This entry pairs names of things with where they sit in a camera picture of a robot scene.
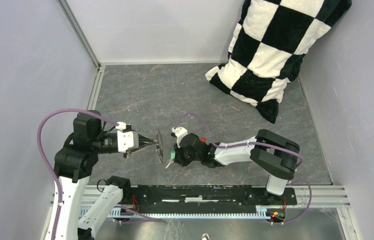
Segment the green capped key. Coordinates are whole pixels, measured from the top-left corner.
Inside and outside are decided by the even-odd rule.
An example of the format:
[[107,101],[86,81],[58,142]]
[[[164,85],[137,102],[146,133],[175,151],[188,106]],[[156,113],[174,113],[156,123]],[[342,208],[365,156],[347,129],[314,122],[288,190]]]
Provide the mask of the green capped key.
[[168,164],[166,165],[165,169],[168,169],[168,167],[175,162],[175,156],[176,156],[176,151],[172,150],[169,154]]

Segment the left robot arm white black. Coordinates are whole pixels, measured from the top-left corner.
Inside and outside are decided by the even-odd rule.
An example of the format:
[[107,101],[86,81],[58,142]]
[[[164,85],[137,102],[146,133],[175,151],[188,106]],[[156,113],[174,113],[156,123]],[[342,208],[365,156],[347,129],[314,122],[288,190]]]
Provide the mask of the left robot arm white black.
[[[54,164],[45,155],[42,130],[53,116],[74,112],[73,131],[56,153]],[[111,210],[126,204],[134,193],[127,178],[111,176],[98,200],[79,218],[84,192],[100,154],[122,153],[127,156],[144,147],[158,145],[158,139],[147,138],[130,124],[105,118],[96,110],[65,108],[47,115],[37,129],[37,146],[50,171],[54,184],[52,216],[45,233],[47,240],[93,240]]]

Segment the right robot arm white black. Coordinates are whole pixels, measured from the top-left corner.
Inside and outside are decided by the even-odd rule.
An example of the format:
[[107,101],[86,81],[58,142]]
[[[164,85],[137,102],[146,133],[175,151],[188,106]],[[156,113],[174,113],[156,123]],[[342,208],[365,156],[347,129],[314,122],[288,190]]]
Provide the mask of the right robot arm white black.
[[284,198],[288,182],[304,160],[296,142],[267,129],[260,129],[256,136],[246,140],[231,143],[207,143],[184,127],[173,128],[171,135],[176,139],[175,156],[171,162],[182,167],[192,162],[212,169],[243,162],[260,166],[269,174],[263,196],[270,204],[277,204]]

